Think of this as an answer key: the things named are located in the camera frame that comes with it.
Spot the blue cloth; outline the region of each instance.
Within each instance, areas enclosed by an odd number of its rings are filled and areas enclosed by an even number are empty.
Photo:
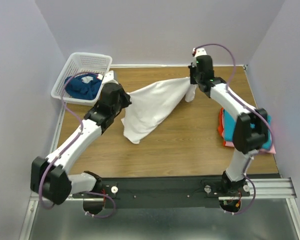
[[[223,119],[224,119],[224,140],[227,142],[232,142],[232,137],[234,135],[234,131],[235,131],[235,126],[236,126],[236,122],[235,120],[232,118],[232,116],[230,115],[230,113],[228,113],[226,110],[223,110]],[[269,125],[271,124],[271,116],[268,115],[268,119],[267,119]],[[270,149],[271,148],[271,135],[270,135],[270,131],[268,130],[268,141],[262,145],[263,149]]]
[[[84,77],[93,77],[89,83],[82,82]],[[68,81],[71,76],[68,76],[64,83]],[[82,74],[73,78],[65,87],[65,91],[75,99],[93,100],[96,98],[101,86],[101,80],[97,79],[95,74]]]

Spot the white laundry basket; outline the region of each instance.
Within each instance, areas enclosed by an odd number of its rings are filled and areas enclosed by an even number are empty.
[[[55,99],[61,99],[61,90],[67,77],[80,72],[94,72],[104,76],[109,71],[111,63],[112,57],[107,55],[88,52],[72,53],[52,88],[51,96]],[[77,99],[71,97],[67,92],[65,92],[63,99],[70,104],[93,106],[99,98],[101,89],[102,85],[93,100]]]

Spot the wood grain surface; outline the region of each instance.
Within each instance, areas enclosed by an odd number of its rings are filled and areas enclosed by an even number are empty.
[[[225,80],[231,67],[215,67],[215,75]],[[119,82],[126,92],[145,87],[153,82],[189,76],[187,67],[117,68]],[[245,73],[237,68],[231,88],[247,103],[255,105]],[[68,104],[81,118],[91,108]],[[112,126],[94,141],[76,161],[71,174],[94,172],[101,177],[157,177],[187,175],[219,175],[229,165],[233,148],[224,147],[218,135],[218,112],[221,106],[197,89],[195,98],[184,99],[152,133],[133,144],[123,136],[120,121],[125,111]],[[66,112],[59,138],[61,145],[78,127],[78,120]],[[277,173],[273,155],[258,155],[248,173]]]

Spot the gray wall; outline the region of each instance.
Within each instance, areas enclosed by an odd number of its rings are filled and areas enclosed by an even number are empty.
[[[248,66],[259,107],[273,117],[276,163],[300,210],[300,0],[286,0]]]
[[[284,0],[35,0],[64,56],[112,56],[114,64],[184,65],[193,47],[226,45],[246,64]],[[231,64],[209,48],[214,63]]]
[[[0,240],[17,240],[32,160],[48,153],[61,106],[50,91],[65,63],[33,0],[0,0]]]

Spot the folded clothes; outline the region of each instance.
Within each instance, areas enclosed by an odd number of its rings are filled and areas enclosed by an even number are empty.
[[[234,148],[234,144],[233,144],[232,140],[233,140],[233,134],[235,131],[235,126],[236,126],[235,120],[223,108],[221,108],[218,118],[219,118],[219,125],[218,125],[217,130],[218,130],[219,135],[224,139],[223,146]],[[271,124],[270,116],[268,116],[268,123]],[[271,138],[269,138],[269,140],[264,145],[262,145],[262,149],[260,151],[265,152],[265,153],[275,154],[276,150],[275,150],[274,146],[271,146],[271,144],[272,144]]]
[[[224,140],[228,142],[232,142],[232,137],[234,135],[236,122],[225,109],[223,110],[223,116],[224,116]],[[271,116],[268,115],[267,121],[270,125]],[[268,135],[269,135],[269,139],[265,144],[262,145],[263,149],[269,149],[271,147],[272,141],[271,141],[271,135],[269,130],[268,130]]]
[[[96,98],[101,86],[102,79],[94,74],[86,73],[74,77],[65,87],[65,91],[73,98],[93,100]]]

